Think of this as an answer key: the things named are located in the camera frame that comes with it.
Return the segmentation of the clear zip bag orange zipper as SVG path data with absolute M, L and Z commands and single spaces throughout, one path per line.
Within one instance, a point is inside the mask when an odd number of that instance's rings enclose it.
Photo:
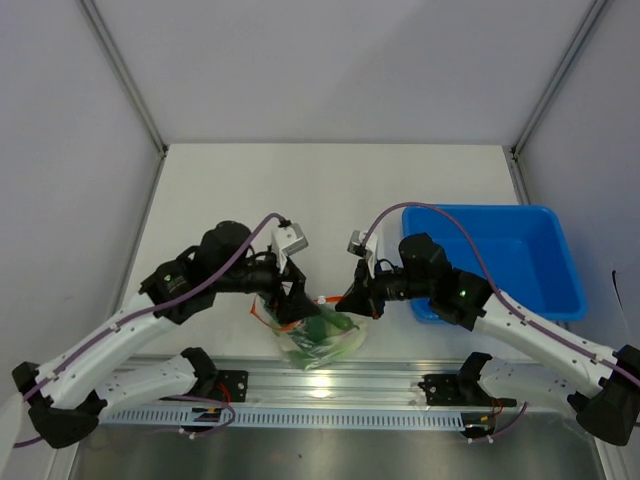
M 286 360 L 296 369 L 324 367 L 354 354 L 367 336 L 365 320 L 355 314 L 337 312 L 341 296 L 320 296 L 314 300 L 320 314 L 281 326 L 265 302 L 255 296 L 250 313 L 266 325 Z

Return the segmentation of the green lettuce head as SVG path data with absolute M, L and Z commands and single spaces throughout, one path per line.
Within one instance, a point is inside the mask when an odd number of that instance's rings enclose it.
M 325 324 L 310 331 L 296 329 L 278 340 L 285 358 L 296 369 L 313 370 L 354 354 L 367 336 L 365 327 L 350 332 L 329 329 Z

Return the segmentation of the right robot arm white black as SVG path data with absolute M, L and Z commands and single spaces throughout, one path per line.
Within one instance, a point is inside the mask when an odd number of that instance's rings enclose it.
M 427 234 L 399 244 L 402 264 L 378 267 L 377 239 L 353 232 L 348 250 L 358 258 L 354 280 L 336 310 L 380 318 L 389 301 L 425 299 L 443 321 L 493 337 L 531 358 L 517 366 L 473 352 L 454 374 L 427 375 L 428 404 L 511 407 L 519 402 L 575 418 L 597 439 L 629 443 L 639 422 L 639 351 L 586 340 L 516 302 L 488 275 L 455 268 Z

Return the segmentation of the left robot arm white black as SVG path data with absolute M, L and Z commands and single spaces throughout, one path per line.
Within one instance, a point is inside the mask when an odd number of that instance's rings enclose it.
M 291 259 L 308 241 L 298 224 L 274 218 L 278 225 L 265 251 L 252 250 L 257 230 L 222 221 L 199 244 L 158 266 L 126 306 L 76 346 L 44 364 L 15 367 L 12 377 L 38 440 L 61 449 L 123 410 L 160 399 L 215 399 L 219 371 L 200 347 L 155 366 L 117 369 L 142 346 L 211 308 L 220 293 L 261 297 L 283 326 L 318 315 Z

